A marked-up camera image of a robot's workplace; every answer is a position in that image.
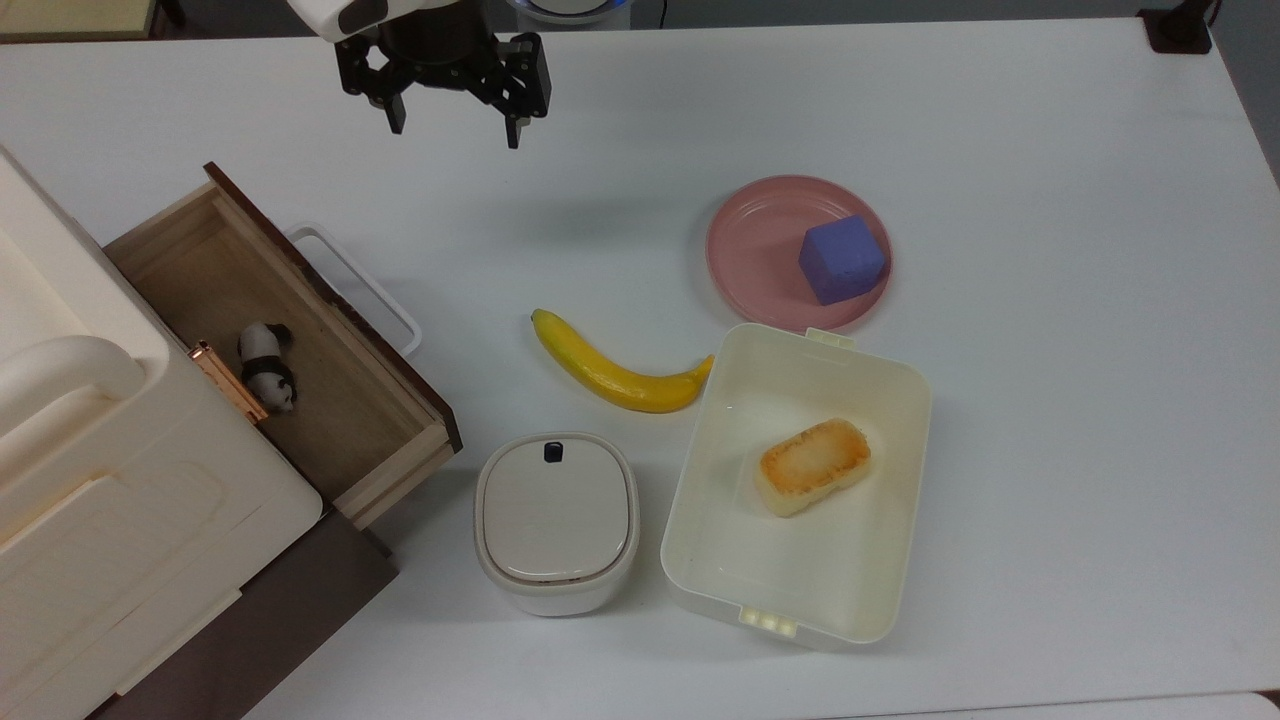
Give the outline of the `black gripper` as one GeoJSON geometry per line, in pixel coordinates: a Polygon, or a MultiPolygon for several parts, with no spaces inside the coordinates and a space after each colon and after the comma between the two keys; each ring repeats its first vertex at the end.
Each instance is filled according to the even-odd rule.
{"type": "Polygon", "coordinates": [[[504,115],[508,149],[520,146],[522,129],[545,118],[550,74],[541,36],[526,32],[499,41],[481,1],[454,1],[417,9],[379,26],[378,46],[387,61],[374,69],[370,38],[335,44],[340,87],[365,96],[384,111],[393,135],[404,131],[402,92],[413,83],[497,94],[493,106],[504,115]]]}

